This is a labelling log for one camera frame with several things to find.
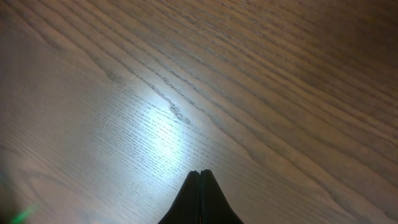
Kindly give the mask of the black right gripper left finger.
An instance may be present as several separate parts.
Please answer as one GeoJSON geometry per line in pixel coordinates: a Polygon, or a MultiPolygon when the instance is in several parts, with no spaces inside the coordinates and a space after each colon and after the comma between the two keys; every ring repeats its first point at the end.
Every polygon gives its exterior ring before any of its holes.
{"type": "Polygon", "coordinates": [[[200,174],[190,171],[159,224],[200,223],[200,174]]]}

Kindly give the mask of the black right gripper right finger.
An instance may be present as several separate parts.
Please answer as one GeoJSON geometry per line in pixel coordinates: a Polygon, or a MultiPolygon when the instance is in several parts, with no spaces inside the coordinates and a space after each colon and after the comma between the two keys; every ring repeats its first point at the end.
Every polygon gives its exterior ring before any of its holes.
{"type": "Polygon", "coordinates": [[[200,210],[202,224],[243,224],[209,169],[200,174],[200,210]]]}

